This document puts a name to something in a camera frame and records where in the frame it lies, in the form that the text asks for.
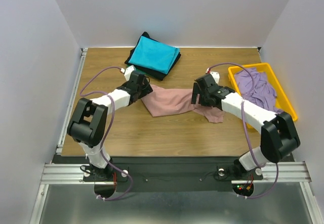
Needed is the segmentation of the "pink t shirt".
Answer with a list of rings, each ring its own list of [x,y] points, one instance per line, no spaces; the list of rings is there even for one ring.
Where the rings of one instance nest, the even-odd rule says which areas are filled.
[[[192,104],[192,89],[166,89],[151,85],[153,92],[144,96],[141,101],[153,117],[178,115],[195,112],[204,116],[210,123],[222,123],[225,112],[218,108]]]

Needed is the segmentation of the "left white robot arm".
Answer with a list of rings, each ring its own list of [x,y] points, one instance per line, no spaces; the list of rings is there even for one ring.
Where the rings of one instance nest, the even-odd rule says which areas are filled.
[[[67,134],[83,149],[89,168],[82,171],[106,181],[113,176],[112,159],[104,141],[116,110],[127,107],[153,92],[145,74],[136,70],[124,72],[126,82],[110,93],[95,99],[81,98],[77,102],[67,127]]]

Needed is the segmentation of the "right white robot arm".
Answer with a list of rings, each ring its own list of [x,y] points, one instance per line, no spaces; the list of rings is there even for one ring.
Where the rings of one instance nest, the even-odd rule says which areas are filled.
[[[251,170],[268,162],[279,163],[301,144],[290,114],[268,111],[245,100],[233,89],[218,85],[212,74],[195,80],[191,102],[230,113],[260,134],[260,145],[249,148],[225,170],[233,177],[245,178]]]

